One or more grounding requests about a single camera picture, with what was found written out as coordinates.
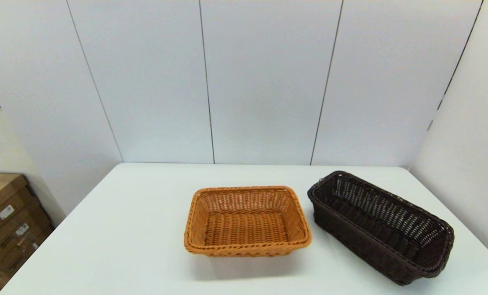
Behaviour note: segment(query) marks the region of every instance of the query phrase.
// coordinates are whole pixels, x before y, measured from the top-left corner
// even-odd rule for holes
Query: orange wicker basket
[[[184,245],[207,256],[278,256],[307,247],[311,232],[287,186],[204,188],[189,210]]]

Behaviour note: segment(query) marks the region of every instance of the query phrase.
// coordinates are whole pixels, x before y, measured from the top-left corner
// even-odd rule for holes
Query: brown wicker basket
[[[446,266],[452,227],[399,196],[343,171],[308,196],[318,226],[397,284],[436,277]]]
[[[277,256],[307,247],[311,232],[286,186],[204,188],[195,193],[184,246],[207,256]]]

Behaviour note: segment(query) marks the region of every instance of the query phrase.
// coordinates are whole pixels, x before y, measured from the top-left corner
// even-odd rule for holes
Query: stacked cardboard boxes
[[[52,232],[21,174],[0,173],[0,288]]]

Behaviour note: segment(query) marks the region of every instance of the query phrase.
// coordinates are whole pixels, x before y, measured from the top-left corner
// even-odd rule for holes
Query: white wall
[[[340,0],[203,0],[221,164],[309,165]]]
[[[407,166],[479,2],[207,0],[202,14],[195,0],[68,4],[0,0],[0,105],[66,213],[121,152],[309,164],[342,4],[313,163]],[[375,63],[354,62],[364,55]]]
[[[27,177],[31,188],[38,196],[42,207],[51,217],[55,226],[66,217],[42,179],[40,172],[18,138],[14,128],[10,125],[6,115],[0,109],[0,172],[23,173]]]
[[[312,163],[409,168],[479,6],[345,0]]]
[[[122,162],[63,0],[0,0],[0,105],[65,213]]]
[[[213,163],[198,0],[68,3],[124,161]]]
[[[488,247],[488,0],[411,172]]]

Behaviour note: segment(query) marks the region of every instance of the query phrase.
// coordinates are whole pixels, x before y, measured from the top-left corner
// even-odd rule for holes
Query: white label
[[[16,231],[16,236],[20,237],[21,235],[25,234],[25,232],[29,229],[29,225],[24,223],[22,226],[20,226]]]
[[[11,215],[13,212],[14,212],[14,208],[13,208],[13,206],[9,205],[9,206],[5,207],[5,209],[3,209],[3,210],[0,212],[0,219],[1,219],[1,220],[6,219],[6,218],[7,218],[9,215]]]

